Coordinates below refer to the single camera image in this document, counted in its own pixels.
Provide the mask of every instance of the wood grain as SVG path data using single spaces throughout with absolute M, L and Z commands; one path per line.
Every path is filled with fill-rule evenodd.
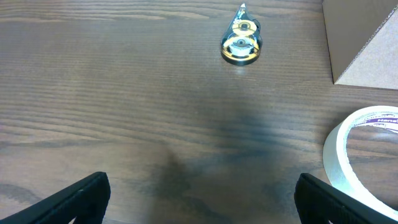
M 235 67 L 219 44 L 238 2 L 0 1 L 0 218 L 100 170 L 105 223 L 299 223 L 328 133 L 397 92 L 332 84 L 319 0 L 247 4 L 264 45 Z M 348 153 L 395 206 L 396 142 L 374 135 Z

